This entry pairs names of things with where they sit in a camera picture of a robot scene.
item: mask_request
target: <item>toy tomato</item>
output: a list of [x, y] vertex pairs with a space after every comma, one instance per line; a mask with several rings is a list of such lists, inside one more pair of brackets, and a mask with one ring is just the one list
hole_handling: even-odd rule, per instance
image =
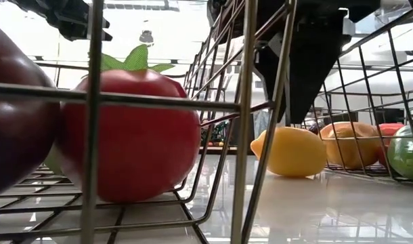
[[[102, 72], [101, 91], [186, 98], [178, 82], [153, 71], [162, 66], [147, 69], [146, 58], [139, 58], [146, 50], [144, 45], [137, 47], [123, 63], [107, 62], [104, 56], [107, 70]], [[145, 66], [139, 68], [139, 59]], [[130, 68], [130, 60], [135, 60], [135, 68]], [[85, 91], [87, 84], [86, 77], [75, 89]], [[57, 145], [62, 170], [73, 182], [83, 175], [85, 112], [84, 104], [62, 108], [63, 131]], [[102, 105], [99, 123], [97, 194], [104, 201], [131, 203], [155, 197], [193, 168], [200, 146], [196, 111]]]
[[[380, 130], [381, 130], [381, 134], [383, 136], [394, 136], [395, 133], [401, 129], [404, 125], [401, 123], [383, 123], [380, 124]], [[384, 147], [385, 147], [385, 151], [387, 152], [389, 145], [390, 145], [390, 141], [391, 138], [383, 138], [383, 142], [384, 142]], [[382, 146], [380, 146], [378, 148], [378, 161], [380, 162], [381, 165], [383, 165], [384, 167], [387, 166], [387, 162], [385, 160], [384, 157], [384, 152], [383, 152], [384, 148], [382, 148]]]

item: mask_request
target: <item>glossy floor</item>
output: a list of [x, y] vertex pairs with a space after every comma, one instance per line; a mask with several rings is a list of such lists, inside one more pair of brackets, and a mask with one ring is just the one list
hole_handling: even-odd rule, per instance
[[[218, 156], [207, 157], [196, 197], [188, 204], [195, 218], [204, 214], [217, 162]], [[234, 168], [235, 156], [228, 156], [211, 217], [200, 226], [209, 243], [229, 243]], [[249, 157], [247, 199], [253, 187], [256, 168], [257, 161], [254, 157]], [[193, 178], [194, 171], [189, 176], [188, 187], [181, 191], [182, 197], [190, 194]], [[4, 195], [31, 193], [42, 189], [39, 186], [41, 181], [31, 183], [36, 186], [13, 188]], [[73, 191], [76, 191], [73, 186], [59, 186], [43, 192]], [[159, 199], [170, 197], [172, 196], [163, 195]], [[72, 198], [73, 196], [32, 197], [7, 208], [61, 206]], [[13, 200], [16, 198], [1, 198], [0, 206]], [[81, 199], [78, 199], [73, 204], [80, 202]], [[79, 213], [80, 211], [63, 211], [42, 229], [78, 228]], [[119, 209], [97, 210], [95, 223], [97, 226], [114, 225], [119, 213]], [[0, 215], [0, 233], [31, 230], [51, 214], [48, 211]], [[184, 219], [185, 215], [177, 205], [137, 206], [126, 209], [122, 224]], [[110, 234], [96, 235], [95, 243], [108, 243], [109, 237]], [[80, 241], [78, 236], [45, 237], [32, 243], [77, 244]], [[200, 241], [192, 228], [174, 228], [119, 232], [115, 243], [192, 244]], [[413, 243], [413, 187], [328, 172], [314, 179], [303, 180], [267, 174], [250, 243]]]

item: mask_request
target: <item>metal frame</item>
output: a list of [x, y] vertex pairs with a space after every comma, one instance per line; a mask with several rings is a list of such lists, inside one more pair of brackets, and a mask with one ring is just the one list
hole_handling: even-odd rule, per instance
[[[228, 23], [223, 23], [221, 21], [221, 16], [218, 18], [214, 26], [211, 28], [210, 35], [205, 42], [202, 43], [201, 50], [198, 55], [196, 55], [194, 64], [190, 66], [188, 73], [185, 75], [184, 87], [187, 93], [190, 95], [189, 100], [177, 99], [177, 98], [161, 98], [154, 96], [138, 96], [129, 94], [109, 94], [105, 92], [100, 92], [100, 62], [101, 62], [101, 49], [102, 49], [102, 16], [103, 16], [103, 0], [93, 1], [92, 14], [90, 30], [91, 30], [91, 46], [90, 46], [90, 62], [89, 62], [89, 78], [90, 86], [87, 93], [79, 91], [68, 91], [68, 90], [54, 90], [45, 88], [28, 87], [21, 85], [7, 85], [0, 84], [0, 97], [22, 97], [28, 99], [41, 99], [49, 101], [65, 101], [65, 102], [78, 102], [85, 103], [87, 105], [87, 116], [88, 116], [88, 130], [87, 130], [87, 150], [85, 157], [85, 172], [87, 175], [82, 182], [83, 193], [80, 191], [76, 192], [63, 192], [63, 193], [46, 193], [44, 190], [53, 186], [68, 186], [71, 185], [70, 182], [65, 177], [50, 177], [49, 175], [42, 174], [44, 168], [40, 168], [35, 176], [25, 179], [22, 183], [16, 185], [15, 187], [36, 187], [37, 185], [31, 185], [30, 180], [59, 180], [57, 184], [48, 185], [44, 184], [44, 188], [38, 190], [32, 194], [14, 194], [14, 195], [1, 195], [0, 198], [18, 198], [11, 203], [8, 203], [0, 207], [0, 214], [13, 214], [13, 213], [27, 213], [27, 212], [43, 212], [52, 211], [53, 213], [44, 222], [34, 226], [32, 229], [24, 232], [12, 232], [12, 233], [0, 233], [0, 241], [11, 241], [12, 243], [31, 243], [36, 238], [39, 237], [56, 237], [56, 236], [68, 236], [68, 235], [78, 235], [81, 234], [82, 244], [92, 244], [93, 236], [97, 232], [111, 232], [108, 243], [113, 243], [115, 236], [120, 230], [144, 230], [144, 229], [155, 229], [155, 228], [176, 228], [176, 227], [192, 227], [201, 243], [208, 243], [207, 239], [203, 235], [202, 231], [199, 229], [199, 225], [206, 222], [211, 215], [213, 210], [213, 203], [217, 195], [219, 188], [220, 178], [223, 173], [223, 168], [225, 165], [225, 158], [227, 150], [230, 143], [230, 136], [226, 137], [224, 142], [223, 150], [220, 155], [220, 160], [217, 166], [217, 173], [213, 182], [213, 188], [210, 193], [208, 205], [204, 215], [200, 218], [194, 218], [188, 208], [186, 203], [190, 202], [198, 188], [199, 178], [201, 175], [202, 167], [204, 165], [204, 160], [207, 155], [207, 142], [203, 145], [200, 162], [196, 170], [195, 180], [192, 186], [192, 191], [187, 199], [182, 199], [178, 191], [180, 191], [186, 185], [186, 180], [184, 180], [178, 188], [175, 188], [171, 192], [174, 194], [176, 200], [173, 201], [148, 201], [141, 203], [134, 203], [132, 206], [136, 205], [179, 205], [181, 206], [183, 212], [186, 215], [187, 220], [182, 221], [171, 221], [171, 222], [154, 222], [145, 224], [130, 224], [122, 225], [121, 221], [123, 214], [125, 212], [127, 205], [115, 205], [115, 204], [96, 204], [96, 177], [97, 177], [97, 141], [99, 134], [97, 133], [97, 118], [99, 115], [99, 107], [101, 104], [113, 104], [113, 105], [125, 105], [125, 106], [141, 106], [148, 108], [171, 108], [171, 109], [190, 109], [190, 110], [201, 110], [201, 120], [204, 116], [204, 111], [212, 111], [211, 120], [204, 125], [209, 126], [208, 138], [211, 137], [212, 128], [214, 123], [223, 121], [225, 119], [230, 119], [230, 123], [226, 129], [228, 135], [231, 134], [234, 124], [233, 118], [240, 117], [240, 140], [238, 142], [237, 150], [237, 162], [236, 162], [236, 181], [234, 185], [234, 208], [232, 215], [232, 244], [242, 244], [248, 243], [248, 238], [251, 233], [251, 226], [253, 223], [253, 218], [255, 217], [255, 209], [257, 205], [257, 199], [259, 198], [262, 179], [265, 175], [266, 163], [269, 152], [269, 144], [266, 143], [263, 149], [263, 153], [260, 160], [260, 167], [256, 175], [256, 183], [254, 185], [254, 191], [251, 195], [250, 210], [248, 211], [245, 221], [243, 221], [243, 205], [244, 205], [244, 189], [245, 189], [245, 175], [246, 175], [246, 156], [247, 156], [247, 128], [249, 125], [250, 114], [256, 110], [263, 108], [271, 108], [270, 114], [271, 119], [269, 122], [269, 130], [267, 133], [267, 141], [271, 142], [272, 132], [276, 126], [276, 121], [278, 118], [278, 108], [280, 107], [281, 96], [283, 93], [283, 87], [285, 83], [285, 77], [283, 70], [285, 69], [285, 64], [287, 62], [289, 51], [290, 51], [290, 41], [292, 37], [292, 28], [294, 24], [295, 12], [296, 12], [296, 1], [288, 0], [286, 3], [259, 29], [256, 30], [256, 14], [257, 14], [257, 2], [256, 0], [246, 0], [237, 1], [233, 0], [230, 2], [229, 9], [232, 9], [232, 16]], [[229, 57], [230, 52], [230, 37], [232, 29], [234, 27], [234, 20], [236, 16], [241, 13], [243, 7], [245, 7], [245, 26], [244, 26], [244, 37], [245, 44], [242, 49], [240, 49], [232, 57]], [[276, 91], [275, 99], [273, 101], [260, 104], [258, 106], [251, 108], [251, 84], [252, 84], [252, 71], [253, 71], [253, 59], [255, 51], [255, 43], [257, 39], [262, 36], [265, 31], [279, 19], [285, 19], [285, 31], [284, 31], [284, 44], [280, 54], [280, 63], [278, 65], [278, 80], [276, 81]], [[217, 57], [218, 42], [222, 39], [225, 33], [228, 32], [227, 46], [225, 51], [224, 65], [214, 73], [213, 69], [209, 74], [209, 80], [204, 82], [200, 81], [200, 89], [194, 92], [192, 88], [192, 80], [196, 79], [198, 73], [202, 71], [201, 77], [203, 77], [204, 68], [207, 64], [208, 57], [212, 54], [214, 66], [215, 59]], [[211, 44], [211, 38], [216, 36], [216, 43]], [[240, 54], [244, 54], [242, 61], [242, 71], [239, 77], [239, 84], [236, 92], [235, 102], [220, 102], [220, 93], [217, 92], [214, 102], [209, 101], [198, 101], [196, 98], [200, 92], [205, 91], [209, 93], [211, 90], [210, 84], [219, 78], [218, 90], [223, 89], [224, 82], [224, 71], [228, 65], [230, 65], [233, 60], [236, 59]], [[52, 66], [51, 64], [41, 64], [41, 66]], [[59, 68], [57, 72], [57, 79], [60, 76], [60, 68], [72, 68], [72, 66], [56, 66]], [[216, 119], [215, 113], [217, 111], [230, 112], [230, 114]], [[59, 207], [29, 207], [29, 208], [15, 208], [15, 205], [31, 197], [45, 197], [45, 196], [72, 196], [73, 199], [69, 201], [64, 206]], [[82, 205], [73, 205], [74, 201], [82, 196]], [[100, 208], [116, 208], [119, 209], [120, 215], [115, 225], [113, 226], [95, 226], [94, 224], [94, 209]], [[58, 230], [42, 230], [44, 226], [58, 217], [63, 211], [81, 209], [81, 227], [80, 228], [69, 228], [69, 229], [58, 229]]]
[[[321, 138], [322, 140], [335, 140], [337, 143], [337, 147], [342, 159], [342, 165], [332, 165], [329, 162], [327, 162], [327, 168], [335, 171], [337, 173], [342, 173], [342, 174], [353, 174], [353, 175], [357, 175], [357, 176], [363, 176], [363, 177], [369, 177], [372, 178], [373, 180], [395, 180], [397, 182], [411, 182], [413, 183], [411, 180], [406, 179], [402, 176], [399, 176], [395, 173], [393, 173], [393, 169], [390, 166], [389, 163], [389, 159], [387, 157], [387, 151], [385, 150], [385, 148], [383, 149], [383, 154], [384, 157], [386, 158], [387, 161], [387, 167], [384, 168], [381, 165], [371, 165], [371, 166], [367, 166], [364, 167], [363, 164], [363, 159], [362, 159], [362, 152], [360, 151], [360, 147], [359, 147], [359, 142], [361, 142], [362, 140], [370, 140], [370, 139], [379, 139], [380, 144], [383, 144], [383, 139], [385, 138], [412, 138], [413, 139], [413, 121], [409, 121], [409, 126], [410, 126], [410, 130], [412, 132], [411, 136], [382, 136], [381, 135], [381, 130], [380, 130], [380, 126], [379, 126], [379, 121], [377, 121], [376, 119], [376, 110], [380, 109], [380, 108], [384, 108], [387, 106], [392, 106], [392, 105], [398, 105], [401, 104], [404, 106], [404, 111], [406, 113], [406, 117], [410, 118], [411, 117], [411, 111], [413, 110], [413, 108], [410, 108], [410, 105], [408, 104], [409, 102], [413, 102], [413, 98], [410, 97], [410, 94], [413, 94], [413, 90], [405, 90], [404, 88], [404, 82], [402, 80], [401, 77], [401, 72], [413, 72], [413, 67], [409, 67], [409, 66], [405, 66], [407, 64], [411, 64], [413, 63], [413, 58], [410, 60], [407, 60], [405, 62], [399, 63], [397, 60], [397, 55], [396, 55], [396, 51], [395, 51], [395, 44], [393, 41], [393, 36], [391, 34], [391, 29], [394, 28], [395, 26], [397, 26], [398, 24], [401, 24], [403, 22], [405, 22], [407, 19], [409, 18], [413, 18], [413, 1], [410, 1], [410, 7], [412, 8], [410, 11], [406, 12], [404, 15], [398, 17], [397, 19], [395, 19], [394, 21], [386, 24], [385, 26], [379, 28], [378, 30], [376, 30], [375, 32], [371, 33], [370, 35], [368, 35], [366, 38], [363, 38], [362, 40], [358, 41], [357, 43], [353, 44], [349, 49], [347, 49], [346, 51], [344, 51], [341, 56], [344, 56], [348, 53], [350, 53], [353, 50], [357, 50], [358, 54], [360, 56], [360, 62], [361, 65], [359, 66], [355, 66], [353, 65], [352, 67], [349, 65], [342, 65], [340, 60], [337, 60], [336, 65], [334, 68], [336, 68], [337, 70], [339, 70], [339, 77], [341, 80], [341, 85], [338, 87], [335, 87], [333, 89], [326, 89], [325, 84], [323, 85], [322, 91], [318, 94], [318, 96], [323, 99], [326, 102], [327, 108], [325, 108], [324, 110], [326, 110], [328, 112], [328, 115], [326, 116], [317, 116], [316, 113], [314, 113], [314, 118], [313, 119], [307, 119], [306, 121], [315, 121], [316, 122], [316, 126], [318, 127], [318, 131], [320, 130], [320, 125], [318, 120], [319, 119], [324, 119], [324, 118], [330, 118], [331, 121], [333, 121], [333, 117], [337, 117], [337, 116], [343, 116], [343, 115], [348, 115], [348, 117], [351, 117], [351, 113], [353, 112], [367, 112], [370, 113], [370, 120], [371, 120], [371, 124], [374, 125], [376, 127], [376, 130], [378, 132], [378, 136], [374, 136], [374, 137], [357, 137], [356, 133], [355, 133], [355, 128], [353, 123], [351, 123], [351, 128], [353, 130], [353, 137], [350, 138], [338, 138], [337, 133], [336, 133], [336, 129], [334, 128], [334, 123], [332, 124], [333, 127], [333, 132], [334, 132], [334, 138]], [[391, 49], [391, 54], [392, 54], [392, 58], [393, 58], [393, 66], [367, 66], [365, 65], [365, 60], [364, 60], [364, 53], [362, 51], [362, 45], [364, 45], [365, 43], [371, 41], [373, 38], [378, 37], [382, 34], [387, 34], [388, 38], [389, 38], [389, 45], [390, 45], [390, 49]], [[355, 81], [351, 81], [351, 82], [344, 82], [344, 78], [343, 78], [343, 70], [346, 69], [353, 69], [353, 70], [361, 70], [363, 73], [363, 77], [361, 79], [357, 79]], [[368, 75], [368, 70], [377, 70], [378, 72], [373, 73], [371, 75]], [[375, 77], [377, 75], [383, 74], [385, 72], [388, 71], [394, 71], [396, 76], [397, 76], [397, 80], [398, 80], [398, 85], [400, 88], [400, 92], [399, 93], [394, 93], [394, 94], [376, 94], [376, 93], [372, 93], [371, 91], [371, 87], [370, 87], [370, 82], [369, 82], [369, 78], [371, 77]], [[356, 83], [360, 83], [360, 82], [364, 82], [366, 85], [366, 89], [367, 89], [367, 93], [355, 93], [355, 92], [348, 92], [347, 91], [347, 87], [349, 87], [350, 85], [354, 85]], [[339, 95], [344, 97], [345, 99], [345, 107], [346, 109], [333, 109], [332, 108], [332, 95]], [[363, 108], [358, 108], [358, 109], [350, 109], [350, 105], [349, 105], [349, 97], [350, 96], [361, 96], [362, 99], [367, 99], [368, 101], [368, 106], [367, 107], [363, 107]], [[386, 97], [400, 97], [401, 99], [394, 101], [394, 102], [384, 102], [383, 98]], [[380, 98], [381, 100], [381, 104], [376, 105], [374, 103], [374, 98]], [[357, 148], [357, 151], [359, 153], [359, 158], [360, 158], [360, 163], [361, 163], [361, 169], [347, 169], [345, 167], [345, 164], [343, 163], [343, 155], [341, 152], [341, 147], [339, 146], [339, 140], [354, 140], [355, 141], [355, 146]]]

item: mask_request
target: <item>toy eggplant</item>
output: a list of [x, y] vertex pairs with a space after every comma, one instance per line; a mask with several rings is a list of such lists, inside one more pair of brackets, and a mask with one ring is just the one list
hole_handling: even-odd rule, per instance
[[[55, 87], [0, 29], [0, 83]], [[55, 140], [60, 103], [0, 97], [0, 193], [31, 174]]]

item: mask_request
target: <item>toy food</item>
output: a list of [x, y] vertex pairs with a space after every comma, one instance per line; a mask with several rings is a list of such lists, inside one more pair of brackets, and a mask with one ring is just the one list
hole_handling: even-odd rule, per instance
[[[0, 83], [55, 87], [0, 29]], [[59, 102], [0, 98], [0, 193], [44, 161], [56, 136]]]
[[[251, 143], [259, 159], [266, 131]], [[277, 127], [269, 155], [268, 170], [288, 177], [305, 177], [320, 173], [326, 165], [326, 149], [322, 141], [306, 129]]]
[[[401, 123], [383, 123], [380, 124], [380, 130], [381, 130], [381, 134], [383, 136], [394, 136], [395, 133], [401, 129], [404, 125]], [[384, 148], [385, 151], [387, 152], [389, 149], [389, 145], [390, 145], [390, 140], [391, 138], [383, 138], [383, 142], [384, 142]], [[384, 167], [387, 166], [387, 162], [384, 158], [384, 151], [383, 151], [383, 147], [380, 146], [378, 148], [378, 161], [380, 162], [381, 165], [383, 165]]]
[[322, 128], [324, 128], [324, 126], [325, 126], [325, 125], [324, 125], [324, 122], [319, 121], [318, 124], [317, 124], [317, 123], [314, 123], [313, 125], [311, 125], [311, 126], [309, 127], [309, 131], [312, 132], [312, 133], [314, 133], [315, 135], [317, 135], [317, 134], [319, 133], [319, 130], [322, 129]]
[[[373, 126], [353, 122], [355, 133], [357, 137], [370, 137], [377, 136], [376, 129]], [[350, 122], [336, 122], [334, 123], [334, 128], [336, 129], [337, 138], [353, 138], [353, 130]], [[342, 166], [341, 154], [343, 156], [343, 163], [348, 169], [361, 169], [362, 162], [360, 161], [360, 156], [358, 153], [357, 143], [354, 139], [352, 140], [339, 140], [339, 147], [337, 146], [338, 140], [324, 140], [328, 138], [334, 139], [334, 131], [332, 124], [327, 125], [321, 129], [321, 137], [324, 141], [327, 150], [328, 162], [335, 165]], [[378, 148], [381, 145], [379, 138], [373, 139], [359, 139], [359, 148], [362, 153], [363, 166], [369, 166], [378, 161]]]
[[[148, 50], [136, 47], [124, 62], [104, 56], [101, 90], [119, 94], [187, 98], [176, 81], [148, 68]], [[87, 89], [88, 78], [75, 88]], [[62, 108], [57, 140], [62, 171], [78, 182], [83, 175], [85, 105]], [[196, 111], [131, 106], [101, 106], [97, 194], [103, 201], [132, 203], [155, 197], [180, 183], [193, 168], [200, 146]]]
[[47, 158], [44, 160], [44, 165], [47, 166], [53, 173], [63, 176], [64, 173], [60, 168], [60, 153], [56, 146], [52, 146]]
[[[411, 129], [406, 125], [395, 136], [411, 136]], [[390, 166], [401, 176], [413, 180], [413, 138], [393, 138], [390, 141], [388, 158]]]

